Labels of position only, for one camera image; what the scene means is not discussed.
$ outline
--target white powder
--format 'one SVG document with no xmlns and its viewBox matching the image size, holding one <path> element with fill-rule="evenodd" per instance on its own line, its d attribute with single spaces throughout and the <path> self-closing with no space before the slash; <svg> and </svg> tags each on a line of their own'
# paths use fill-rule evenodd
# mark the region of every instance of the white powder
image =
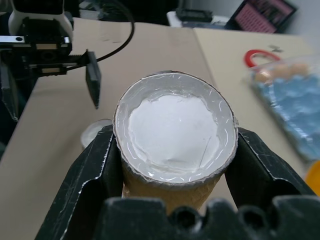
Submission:
<svg viewBox="0 0 320 240">
<path fill-rule="evenodd" d="M 129 116 L 128 130 L 137 156 L 167 173 L 195 172 L 220 144 L 214 116 L 198 97 L 145 99 Z"/>
</svg>

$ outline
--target egg carton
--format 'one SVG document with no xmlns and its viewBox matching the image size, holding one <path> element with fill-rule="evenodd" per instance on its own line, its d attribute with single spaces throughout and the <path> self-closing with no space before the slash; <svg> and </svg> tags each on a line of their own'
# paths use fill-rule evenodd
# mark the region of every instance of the egg carton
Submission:
<svg viewBox="0 0 320 240">
<path fill-rule="evenodd" d="M 320 160 L 320 56 L 250 68 L 251 85 L 308 162 Z"/>
</svg>

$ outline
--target black cable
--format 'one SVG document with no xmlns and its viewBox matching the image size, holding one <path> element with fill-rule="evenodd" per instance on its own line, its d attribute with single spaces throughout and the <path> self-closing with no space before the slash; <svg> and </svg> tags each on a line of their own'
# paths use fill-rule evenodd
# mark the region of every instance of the black cable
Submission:
<svg viewBox="0 0 320 240">
<path fill-rule="evenodd" d="M 122 13 L 125 15 L 127 20 L 131 23 L 131 32 L 130 32 L 129 37 L 125 40 L 125 42 L 121 46 L 119 46 L 117 49 L 113 50 L 112 52 L 110 52 L 102 57 L 99 57 L 97 59 L 97 62 L 105 60 L 105 59 L 117 54 L 118 52 L 120 52 L 122 49 L 124 49 L 130 43 L 131 39 L 133 38 L 133 36 L 135 34 L 135 20 L 134 20 L 134 17 L 132 16 L 131 12 L 129 11 L 129 9 L 126 8 L 121 2 L 119 2 L 117 0 L 109 0 L 109 1 L 111 1 L 115 5 L 117 5 L 119 7 L 119 9 L 122 11 Z M 67 68 L 67 71 L 78 69 L 78 68 L 81 68 L 84 66 L 85 65 L 71 66 L 71 67 Z"/>
</svg>

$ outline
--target blue egg carton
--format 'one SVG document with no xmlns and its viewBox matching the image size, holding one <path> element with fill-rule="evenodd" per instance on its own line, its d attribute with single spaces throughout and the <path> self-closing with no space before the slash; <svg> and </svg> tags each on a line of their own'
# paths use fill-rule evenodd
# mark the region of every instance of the blue egg carton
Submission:
<svg viewBox="0 0 320 240">
<path fill-rule="evenodd" d="M 298 153 L 307 161 L 320 160 L 319 75 L 294 75 L 253 86 Z"/>
</svg>

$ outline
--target orange object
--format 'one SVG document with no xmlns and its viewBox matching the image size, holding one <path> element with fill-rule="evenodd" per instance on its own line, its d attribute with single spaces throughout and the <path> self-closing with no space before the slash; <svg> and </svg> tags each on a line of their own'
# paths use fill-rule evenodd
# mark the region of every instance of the orange object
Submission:
<svg viewBox="0 0 320 240">
<path fill-rule="evenodd" d="M 306 184 L 320 196 L 320 161 L 316 161 L 309 169 L 306 178 Z"/>
</svg>

